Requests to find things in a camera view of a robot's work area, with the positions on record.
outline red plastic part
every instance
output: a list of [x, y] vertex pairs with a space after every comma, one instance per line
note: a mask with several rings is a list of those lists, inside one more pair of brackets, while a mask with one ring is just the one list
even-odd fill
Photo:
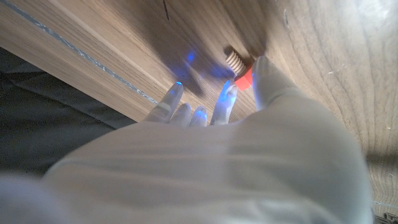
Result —
[[251, 67], [243, 74], [238, 77], [235, 77], [235, 85], [243, 91], [253, 84], [253, 75], [251, 71]]

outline dark cloth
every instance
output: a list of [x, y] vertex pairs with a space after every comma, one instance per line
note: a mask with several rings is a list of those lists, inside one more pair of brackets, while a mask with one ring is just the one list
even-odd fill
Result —
[[45, 72], [0, 74], [0, 169], [42, 175], [135, 121]]

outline wooden surface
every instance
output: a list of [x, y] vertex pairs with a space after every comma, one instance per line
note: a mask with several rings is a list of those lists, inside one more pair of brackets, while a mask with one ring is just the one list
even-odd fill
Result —
[[[161, 0], [10, 2], [153, 99], [180, 81], [186, 87], [182, 101], [204, 105], [210, 114], [233, 75], [225, 50], [233, 47], [249, 63], [266, 49], [361, 144], [375, 212], [398, 214], [397, 1], [166, 0], [169, 20]], [[5, 49], [137, 121], [153, 107], [5, 4], [0, 7]], [[13, 21], [3, 19], [11, 16]], [[251, 89], [239, 92], [231, 121], [254, 110]]]

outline glove finger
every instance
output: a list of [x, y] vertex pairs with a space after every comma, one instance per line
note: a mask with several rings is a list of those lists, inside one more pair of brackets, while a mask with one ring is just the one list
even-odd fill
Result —
[[228, 124], [229, 116], [231, 115], [232, 107], [236, 101], [236, 94], [238, 87], [234, 81], [228, 80], [220, 93], [214, 108], [213, 116], [211, 117], [210, 125]]
[[193, 112], [191, 121], [189, 122], [190, 127], [203, 126], [205, 127], [207, 123], [207, 110], [204, 106], [198, 106], [198, 108]]
[[169, 124], [187, 127], [191, 117], [191, 110], [191, 105], [189, 105], [189, 103], [184, 103], [176, 110]]
[[144, 121], [168, 123], [180, 102], [184, 88], [180, 82], [175, 83], [163, 99], [152, 109]]

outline blue led light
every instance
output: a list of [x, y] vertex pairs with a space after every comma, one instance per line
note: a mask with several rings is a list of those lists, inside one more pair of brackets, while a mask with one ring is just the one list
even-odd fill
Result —
[[188, 56], [187, 56], [188, 62], [192, 62], [193, 59], [195, 59], [195, 53], [189, 52], [189, 54], [188, 54]]

